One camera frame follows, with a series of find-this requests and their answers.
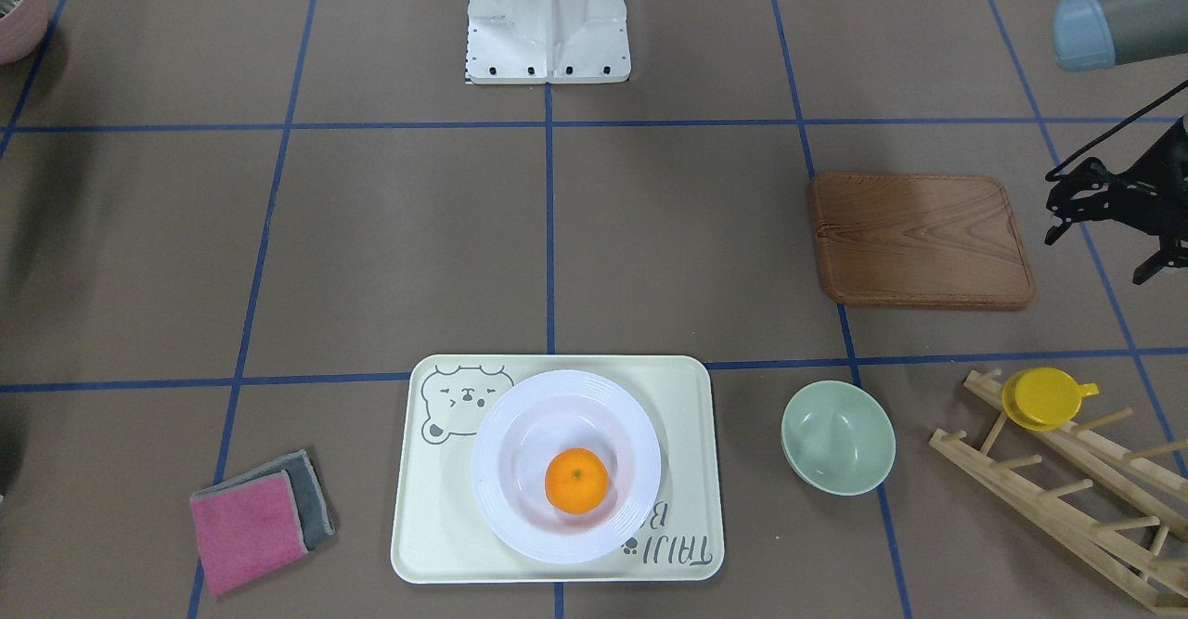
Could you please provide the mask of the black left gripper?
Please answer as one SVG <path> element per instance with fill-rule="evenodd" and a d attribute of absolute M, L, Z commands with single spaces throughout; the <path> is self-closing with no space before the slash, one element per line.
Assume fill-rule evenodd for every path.
<path fill-rule="evenodd" d="M 1113 221 L 1158 238 L 1154 255 L 1138 264 L 1135 285 L 1163 271 L 1187 267 L 1187 135 L 1181 116 L 1131 168 L 1113 173 L 1089 157 L 1064 173 L 1064 163 L 1045 173 L 1053 214 L 1043 242 L 1053 246 L 1072 225 Z"/>

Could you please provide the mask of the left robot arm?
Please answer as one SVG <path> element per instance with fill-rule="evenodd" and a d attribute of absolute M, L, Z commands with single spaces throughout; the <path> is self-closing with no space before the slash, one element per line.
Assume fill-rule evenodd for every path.
<path fill-rule="evenodd" d="M 1053 53 L 1064 71 L 1099 71 L 1163 59 L 1187 49 L 1187 0 L 1061 0 L 1053 11 Z M 1157 251 L 1135 269 L 1142 285 L 1187 264 L 1187 133 L 1178 119 L 1132 166 L 1116 173 L 1078 149 L 1045 173 L 1055 244 L 1072 226 L 1110 221 L 1155 236 Z"/>

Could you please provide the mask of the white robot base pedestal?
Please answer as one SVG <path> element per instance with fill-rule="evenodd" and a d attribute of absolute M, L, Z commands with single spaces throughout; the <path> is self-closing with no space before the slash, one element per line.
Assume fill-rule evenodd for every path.
<path fill-rule="evenodd" d="M 470 84 L 617 84 L 632 72 L 626 0 L 470 0 Z"/>

